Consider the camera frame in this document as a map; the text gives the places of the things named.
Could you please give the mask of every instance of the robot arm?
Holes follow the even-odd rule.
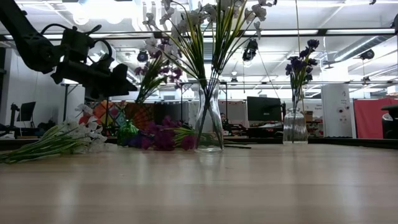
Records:
[[[100,25],[83,33],[77,31],[77,27],[69,29],[60,24],[50,24],[39,33],[14,0],[0,0],[0,21],[14,38],[19,54],[30,69],[46,74],[52,72],[53,67],[57,67],[57,71],[51,75],[56,84],[62,82],[64,78],[76,81],[92,90],[93,98],[99,98],[100,95],[104,97],[128,95],[129,91],[137,91],[137,88],[126,79],[127,65],[119,64],[112,72],[109,69],[113,59],[107,41],[94,40],[90,37],[90,34],[101,28]],[[43,36],[52,26],[65,29],[61,44],[58,46],[54,46]],[[108,47],[109,55],[88,66],[86,64],[88,51],[99,41]]]

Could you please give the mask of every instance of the wooden table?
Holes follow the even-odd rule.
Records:
[[[0,165],[0,223],[398,223],[398,151],[118,149]]]

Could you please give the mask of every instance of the glass vase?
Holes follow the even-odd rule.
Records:
[[[195,151],[218,153],[224,149],[223,125],[218,108],[217,79],[199,80],[199,109],[195,127]]]
[[[127,120],[118,131],[118,145],[127,146],[129,141],[138,134],[138,129],[132,124],[131,120]]]
[[[284,120],[284,144],[308,144],[307,126],[300,108],[291,108]]]

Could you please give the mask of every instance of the black monitor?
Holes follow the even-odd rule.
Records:
[[[31,121],[36,102],[23,103],[19,109],[17,121]]]
[[[282,121],[279,98],[248,96],[249,121]]]

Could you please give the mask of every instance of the green vase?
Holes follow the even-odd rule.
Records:
[[[118,131],[118,145],[127,146],[129,140],[138,134],[138,128],[136,128],[132,121],[127,120],[126,123],[119,128]]]

